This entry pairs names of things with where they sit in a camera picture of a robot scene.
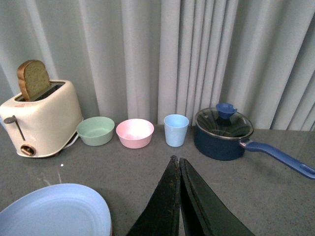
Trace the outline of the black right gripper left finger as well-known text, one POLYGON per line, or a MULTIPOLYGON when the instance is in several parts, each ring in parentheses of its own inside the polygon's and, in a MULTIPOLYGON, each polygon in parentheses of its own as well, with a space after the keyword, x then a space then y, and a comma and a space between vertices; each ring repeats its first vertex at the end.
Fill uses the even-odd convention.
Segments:
POLYGON ((146 208, 128 236, 177 236, 179 234, 181 170, 176 156, 170 161, 146 208))

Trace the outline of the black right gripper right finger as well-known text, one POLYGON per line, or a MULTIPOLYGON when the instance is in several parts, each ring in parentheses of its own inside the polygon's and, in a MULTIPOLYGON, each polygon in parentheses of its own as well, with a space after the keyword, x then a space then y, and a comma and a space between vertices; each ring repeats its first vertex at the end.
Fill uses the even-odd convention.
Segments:
POLYGON ((181 210, 187 236, 253 236, 188 160, 181 158, 181 210))

